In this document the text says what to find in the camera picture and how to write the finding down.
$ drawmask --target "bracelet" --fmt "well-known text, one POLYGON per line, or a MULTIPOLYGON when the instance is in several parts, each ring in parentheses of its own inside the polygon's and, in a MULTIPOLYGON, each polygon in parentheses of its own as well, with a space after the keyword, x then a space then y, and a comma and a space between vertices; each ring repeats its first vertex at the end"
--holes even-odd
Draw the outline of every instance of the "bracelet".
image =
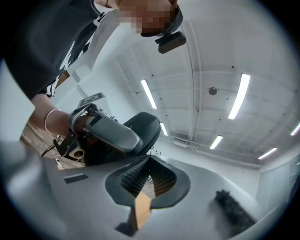
POLYGON ((51 133, 51 132, 47 129, 47 125, 46 125, 47 119, 48 119, 48 117, 50 116, 50 114, 53 113, 55 110, 61 111, 61 109, 54 108, 54 109, 52 109, 52 110, 47 114, 46 119, 45 119, 45 129, 46 129, 46 131, 47 131, 48 133, 51 133))

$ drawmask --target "round ceiling fixture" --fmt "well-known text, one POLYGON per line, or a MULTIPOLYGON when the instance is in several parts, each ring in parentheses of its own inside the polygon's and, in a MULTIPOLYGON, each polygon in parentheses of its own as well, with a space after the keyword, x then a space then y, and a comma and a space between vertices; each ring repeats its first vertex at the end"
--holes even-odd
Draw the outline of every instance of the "round ceiling fixture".
POLYGON ((216 95, 218 90, 214 87, 211 87, 208 89, 208 93, 211 94, 212 96, 216 95))

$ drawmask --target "fluorescent light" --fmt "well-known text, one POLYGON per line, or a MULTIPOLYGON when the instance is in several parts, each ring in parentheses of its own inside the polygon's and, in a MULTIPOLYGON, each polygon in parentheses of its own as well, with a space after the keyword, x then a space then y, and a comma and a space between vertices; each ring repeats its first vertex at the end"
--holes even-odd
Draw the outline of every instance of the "fluorescent light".
POLYGON ((161 126, 161 129, 163 130, 164 134, 165 134, 166 136, 168 136, 167 130, 165 129, 165 125, 161 122, 161 123, 160 123, 160 126, 161 126))
POLYGON ((152 94, 151 94, 151 92, 150 92, 150 90, 149 90, 149 87, 148 87, 148 85, 147 85, 146 80, 141 80, 141 83, 142 83, 142 86, 143 86, 144 89, 145 89, 145 92, 146 92, 146 94, 147 94, 147 97, 148 97, 148 99, 149 99, 149 101, 150 101, 152 107, 153 107, 154 109, 157 109, 156 104, 155 104, 155 102, 154 102, 154 99, 153 99, 152 94))
POLYGON ((240 87, 239 87, 238 95, 236 96, 232 110, 228 116, 229 119, 235 119, 236 115, 238 114, 240 107, 242 106, 242 103, 244 101, 249 82, 250 82, 250 76, 247 74, 242 74, 240 78, 240 87))
POLYGON ((268 151, 267 153, 263 154, 262 156, 260 156, 258 159, 263 159, 266 156, 270 155, 271 153, 275 152, 277 150, 277 148, 273 148, 272 150, 268 151))
POLYGON ((300 129, 300 123, 298 124, 298 126, 291 132, 291 136, 296 135, 296 133, 299 131, 300 129))
POLYGON ((223 136, 217 136, 214 143, 211 145, 210 149, 215 149, 219 142, 222 140, 223 136))

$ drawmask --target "air conditioner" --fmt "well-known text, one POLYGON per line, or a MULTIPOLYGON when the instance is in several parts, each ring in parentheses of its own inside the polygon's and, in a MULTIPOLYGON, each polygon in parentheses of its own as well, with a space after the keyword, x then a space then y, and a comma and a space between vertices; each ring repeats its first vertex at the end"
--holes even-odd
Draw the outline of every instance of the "air conditioner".
POLYGON ((182 139, 174 138, 174 144, 182 148, 188 147, 188 142, 182 139))

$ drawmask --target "white ceiling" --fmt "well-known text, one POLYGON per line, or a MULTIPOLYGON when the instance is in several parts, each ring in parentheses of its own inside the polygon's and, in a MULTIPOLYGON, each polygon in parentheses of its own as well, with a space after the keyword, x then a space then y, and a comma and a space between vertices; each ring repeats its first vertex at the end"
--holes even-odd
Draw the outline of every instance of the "white ceiling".
POLYGON ((141 110, 165 123, 170 136, 190 141, 200 152, 261 165, 257 157, 264 152, 286 149, 299 138, 289 134, 299 122, 300 72, 283 33, 250 1, 189 0, 181 6, 184 46, 160 54, 154 37, 131 36, 124 38, 126 48, 105 49, 114 56, 120 84, 141 110), (249 88, 230 120, 242 73, 251 75, 249 88), (218 89, 217 95, 208 93, 210 87, 218 89), (224 138, 212 151, 217 135, 224 138))

